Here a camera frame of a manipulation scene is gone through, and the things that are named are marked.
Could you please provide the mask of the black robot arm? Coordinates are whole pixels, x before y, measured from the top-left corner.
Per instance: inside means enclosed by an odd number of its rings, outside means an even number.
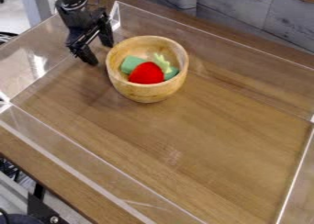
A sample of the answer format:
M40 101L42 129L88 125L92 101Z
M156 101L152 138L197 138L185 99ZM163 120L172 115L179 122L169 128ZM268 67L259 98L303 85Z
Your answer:
M65 45L70 54L92 66L97 65L97 57L89 49L89 43L99 37L105 47L112 47L112 25L105 8L95 3L89 9L88 0L56 0L54 8L68 29Z

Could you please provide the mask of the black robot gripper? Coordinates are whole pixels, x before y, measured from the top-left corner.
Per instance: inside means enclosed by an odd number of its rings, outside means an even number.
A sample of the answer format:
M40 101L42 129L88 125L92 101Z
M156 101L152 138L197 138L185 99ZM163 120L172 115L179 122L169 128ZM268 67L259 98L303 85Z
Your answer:
M95 37L100 38L101 44L112 47L112 26L104 7L89 10L86 0L72 6L62 0L56 0L54 7L61 20L68 28L66 47L72 55L92 66L97 65L97 57L91 51L88 44Z

